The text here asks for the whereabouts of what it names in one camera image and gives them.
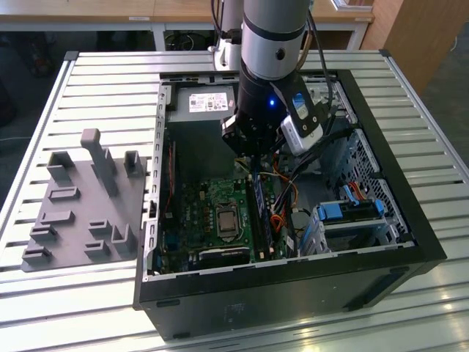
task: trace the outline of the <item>wooden panel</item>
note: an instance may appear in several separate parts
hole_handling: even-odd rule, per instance
[[[404,1],[385,48],[417,93],[433,77],[468,18],[468,0]]]
[[[320,36],[322,49],[324,50],[347,50],[347,46],[349,45],[350,37],[352,36],[353,32],[352,31],[318,31],[318,33]],[[303,47],[304,47],[305,40],[306,40],[306,34],[305,34],[305,38],[303,38]],[[313,39],[311,41],[309,50],[317,50],[316,40]]]
[[[336,11],[330,0],[314,0],[313,16],[316,22],[372,22],[371,12]]]
[[[330,0],[315,0],[316,22],[372,22],[371,12],[336,11]],[[210,0],[157,0],[153,20],[156,22],[211,23]]]
[[[107,22],[144,17],[141,20],[149,21],[154,7],[155,0],[2,0],[0,18],[8,21]]]
[[[404,0],[374,0],[374,21],[368,26],[361,49],[384,48],[389,32],[394,25],[399,9]]]
[[[345,0],[350,6],[373,6],[374,0]]]
[[[469,18],[469,1],[375,0],[373,13],[361,49],[389,50],[420,93]]]

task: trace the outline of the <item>label sticker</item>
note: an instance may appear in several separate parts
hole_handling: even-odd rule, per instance
[[[189,112],[228,111],[226,93],[192,94],[189,97]]]
[[[129,21],[149,21],[149,17],[129,17]]]
[[[287,236],[287,246],[290,247],[291,250],[293,250],[294,243],[290,236]]]

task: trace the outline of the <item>computer case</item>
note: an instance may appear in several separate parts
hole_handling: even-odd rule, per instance
[[[321,87],[325,86],[321,72],[302,74],[312,92],[321,92]],[[334,143],[325,151],[327,155],[319,160],[324,167],[323,174],[327,174],[329,180],[358,177],[366,183],[372,198],[381,199],[395,220],[392,228],[396,237],[389,238],[388,243],[365,249],[333,250],[245,265],[159,273],[155,268],[160,265],[157,262],[160,261],[164,232],[160,209],[166,205],[168,188],[174,187],[167,181],[168,174],[172,172],[174,176],[176,172],[169,170],[164,161],[169,145],[165,135],[180,133],[172,148],[172,158],[174,154],[191,153],[186,160],[179,160],[179,164],[185,164],[179,165],[185,170],[180,175],[182,179],[196,170],[196,165],[188,164],[196,154],[201,155],[203,164],[209,164],[211,155],[220,153],[222,158],[213,157],[220,168],[232,168],[235,155],[221,140],[219,120],[234,111],[234,92],[237,91],[235,73],[162,76],[151,160],[149,214],[141,233],[134,308],[145,311],[164,340],[371,307],[409,278],[425,274],[445,260],[445,253],[352,73],[337,70],[330,74],[336,99],[344,110],[343,118],[347,118],[358,133]],[[203,93],[221,89],[227,93],[230,109],[216,112],[215,116],[187,114],[177,97],[178,93],[187,97],[186,88],[202,89]],[[193,138],[191,131],[198,131],[197,138],[205,141],[209,137],[204,133],[211,133],[213,140],[208,144],[201,143],[200,150],[196,149],[196,142],[184,145],[185,138]],[[347,171],[347,167],[352,170],[354,166],[355,177]],[[307,185],[303,190],[306,198],[318,193],[307,191]],[[314,207],[318,201],[314,199],[307,203]]]

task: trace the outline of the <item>motherboard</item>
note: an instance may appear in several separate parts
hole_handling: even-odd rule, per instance
[[[259,260],[259,234],[253,233],[249,205],[251,184],[243,178],[182,185],[180,220],[176,227],[166,229],[163,239],[165,272]],[[275,195],[271,179],[265,177],[262,185],[265,204],[272,204]]]

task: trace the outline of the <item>robotic arm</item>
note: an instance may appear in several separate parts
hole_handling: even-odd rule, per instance
[[[222,137],[240,156],[263,156],[285,141],[300,155],[322,137],[326,106],[313,104],[297,70],[308,16],[309,0],[244,0],[237,111],[222,121]]]

